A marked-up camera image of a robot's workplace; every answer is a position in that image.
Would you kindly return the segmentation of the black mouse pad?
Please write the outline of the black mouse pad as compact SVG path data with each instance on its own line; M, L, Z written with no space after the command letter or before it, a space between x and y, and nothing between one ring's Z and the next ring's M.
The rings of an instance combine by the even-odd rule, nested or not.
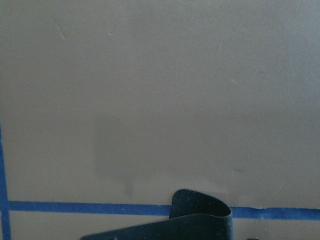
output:
M232 210L211 195L180 189L172 196L167 220L85 235L81 239L233 240Z

